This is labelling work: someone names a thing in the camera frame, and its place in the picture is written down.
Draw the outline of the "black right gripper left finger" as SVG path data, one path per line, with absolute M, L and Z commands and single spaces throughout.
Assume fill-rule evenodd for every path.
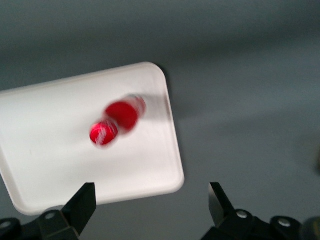
M 85 183 L 61 210 L 43 213 L 37 224 L 42 240 L 78 240 L 97 207 L 94 183 Z

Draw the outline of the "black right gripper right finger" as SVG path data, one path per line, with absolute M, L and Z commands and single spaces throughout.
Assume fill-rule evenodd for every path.
M 214 226 L 203 240 L 271 240 L 270 226 L 246 210 L 235 209 L 218 182 L 208 187 L 208 205 Z

